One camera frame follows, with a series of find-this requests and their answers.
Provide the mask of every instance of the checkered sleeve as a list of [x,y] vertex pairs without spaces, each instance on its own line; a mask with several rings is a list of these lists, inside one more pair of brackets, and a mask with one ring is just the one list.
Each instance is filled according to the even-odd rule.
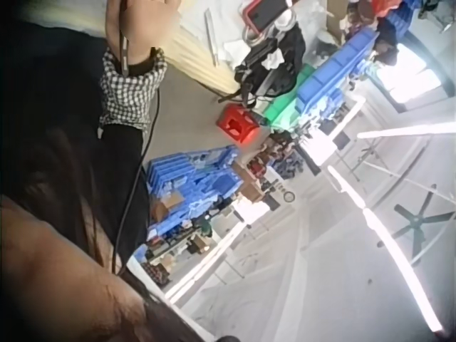
[[161,49],[154,55],[152,70],[141,76],[124,77],[115,69],[115,57],[106,51],[100,80],[103,113],[100,126],[128,125],[145,132],[150,124],[151,100],[165,77],[167,64]]

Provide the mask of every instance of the red smartphone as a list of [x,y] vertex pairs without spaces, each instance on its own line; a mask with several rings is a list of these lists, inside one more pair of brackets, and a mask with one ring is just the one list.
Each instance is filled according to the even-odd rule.
[[242,13],[245,24],[260,34],[288,9],[286,0],[253,0]]

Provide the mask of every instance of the ceiling fan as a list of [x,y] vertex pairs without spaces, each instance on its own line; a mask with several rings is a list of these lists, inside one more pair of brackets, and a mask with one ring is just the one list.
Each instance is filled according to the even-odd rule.
[[[433,184],[431,186],[433,189],[437,189],[437,185]],[[402,205],[397,204],[394,207],[394,210],[399,213],[401,216],[406,218],[409,221],[409,224],[402,229],[399,229],[396,233],[392,234],[391,237],[396,240],[398,237],[403,236],[405,233],[409,232],[410,230],[413,229],[413,252],[412,252],[412,259],[414,259],[420,252],[421,248],[423,245],[423,242],[425,240],[425,234],[421,230],[421,226],[423,224],[429,224],[429,223],[438,223],[438,222],[446,222],[449,221],[454,212],[448,212],[446,214],[440,214],[440,215],[435,215],[435,216],[429,216],[429,217],[424,217],[424,213],[426,209],[428,208],[430,204],[430,200],[432,199],[432,196],[434,195],[433,192],[428,192],[425,202],[423,203],[420,211],[418,212],[418,215],[414,215],[406,208],[404,208]],[[380,241],[377,243],[377,247],[383,247],[385,244]],[[420,260],[418,259],[413,266],[417,266],[420,263]]]

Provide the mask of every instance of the stool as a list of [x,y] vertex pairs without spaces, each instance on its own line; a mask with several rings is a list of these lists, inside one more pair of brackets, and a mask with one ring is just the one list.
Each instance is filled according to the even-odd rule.
[[217,121],[217,126],[234,141],[241,144],[252,139],[259,130],[259,125],[250,115],[249,110],[235,104],[225,108],[221,118]]

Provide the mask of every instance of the hand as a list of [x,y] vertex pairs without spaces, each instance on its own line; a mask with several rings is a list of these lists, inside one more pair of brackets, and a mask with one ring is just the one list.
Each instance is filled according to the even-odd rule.
[[[169,34],[178,17],[181,0],[127,0],[123,34],[129,41],[128,64],[139,64],[150,57],[150,48],[158,47]],[[106,39],[115,57],[120,60],[120,2],[108,0]]]

